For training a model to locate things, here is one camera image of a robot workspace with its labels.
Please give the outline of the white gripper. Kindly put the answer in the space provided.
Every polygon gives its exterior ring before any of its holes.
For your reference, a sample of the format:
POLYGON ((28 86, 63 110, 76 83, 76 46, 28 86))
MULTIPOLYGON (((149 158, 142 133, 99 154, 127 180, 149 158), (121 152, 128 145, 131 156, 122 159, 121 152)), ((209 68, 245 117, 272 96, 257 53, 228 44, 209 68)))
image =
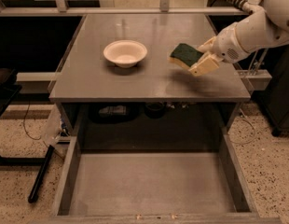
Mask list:
POLYGON ((237 23, 234 22, 223 29, 216 37, 213 36, 197 47, 199 52, 205 53, 212 50, 214 54, 204 54, 189 68, 189 72, 194 77, 206 75, 218 69, 219 64, 223 60, 229 63, 236 63, 249 56, 249 53, 240 45, 236 36, 236 27, 237 23))

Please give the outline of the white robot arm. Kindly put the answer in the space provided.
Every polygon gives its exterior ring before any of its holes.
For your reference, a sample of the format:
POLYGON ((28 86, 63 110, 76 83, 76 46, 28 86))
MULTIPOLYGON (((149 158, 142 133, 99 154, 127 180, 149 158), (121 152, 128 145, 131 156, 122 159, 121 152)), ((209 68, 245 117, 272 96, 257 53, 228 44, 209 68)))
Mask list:
POLYGON ((198 51, 203 55, 189 68, 193 76, 212 72, 221 62, 236 63, 259 49, 289 44, 289 0, 230 0, 249 13, 212 37, 198 51))

